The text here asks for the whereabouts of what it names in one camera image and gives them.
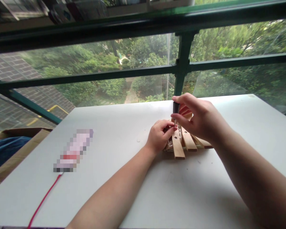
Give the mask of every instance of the wooden craft model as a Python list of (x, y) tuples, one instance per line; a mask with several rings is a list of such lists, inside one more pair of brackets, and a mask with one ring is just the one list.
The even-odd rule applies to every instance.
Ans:
[(168, 140), (164, 151), (174, 151), (175, 159), (184, 160), (184, 150), (188, 152), (196, 152), (198, 148), (212, 149), (213, 146), (207, 141), (190, 134), (179, 125), (178, 130), (173, 133), (172, 139)]

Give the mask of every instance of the screwdriver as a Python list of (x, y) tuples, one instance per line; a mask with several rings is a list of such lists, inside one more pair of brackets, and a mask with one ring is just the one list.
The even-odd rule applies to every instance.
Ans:
[(180, 103), (173, 103), (173, 113), (179, 113)]

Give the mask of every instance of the metal window frame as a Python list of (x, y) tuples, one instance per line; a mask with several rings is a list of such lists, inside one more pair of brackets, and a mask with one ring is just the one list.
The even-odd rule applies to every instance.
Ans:
[(192, 41), (200, 29), (285, 18), (286, 0), (241, 0), (0, 33), (0, 53), (173, 32), (180, 37), (178, 59), (173, 65), (32, 80), (0, 81), (0, 93), (55, 124), (61, 121), (58, 117), (13, 89), (172, 73), (176, 77), (174, 94), (181, 95), (184, 78), (189, 72), (286, 63), (286, 53), (190, 63), (189, 52)]

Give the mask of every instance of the hand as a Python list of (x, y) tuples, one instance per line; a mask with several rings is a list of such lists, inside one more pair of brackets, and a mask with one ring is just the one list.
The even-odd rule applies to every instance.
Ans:
[(174, 123), (171, 121), (158, 120), (149, 131), (145, 147), (151, 149), (155, 153), (159, 153), (165, 148), (167, 141), (177, 129), (178, 128), (174, 126)]
[[(171, 117), (180, 123), (191, 134), (212, 144), (214, 141), (223, 141), (223, 137), (232, 131), (214, 105), (200, 100), (190, 93), (173, 96), (173, 100), (180, 103), (179, 114)], [(191, 120), (184, 116), (193, 113)]]

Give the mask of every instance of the forearm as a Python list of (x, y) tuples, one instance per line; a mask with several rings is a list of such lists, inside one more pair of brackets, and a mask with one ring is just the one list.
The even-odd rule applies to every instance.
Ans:
[(212, 144), (255, 218), (266, 227), (286, 226), (286, 177), (239, 134), (225, 139)]
[(156, 153), (143, 147), (101, 186), (67, 229), (117, 228), (128, 213)]

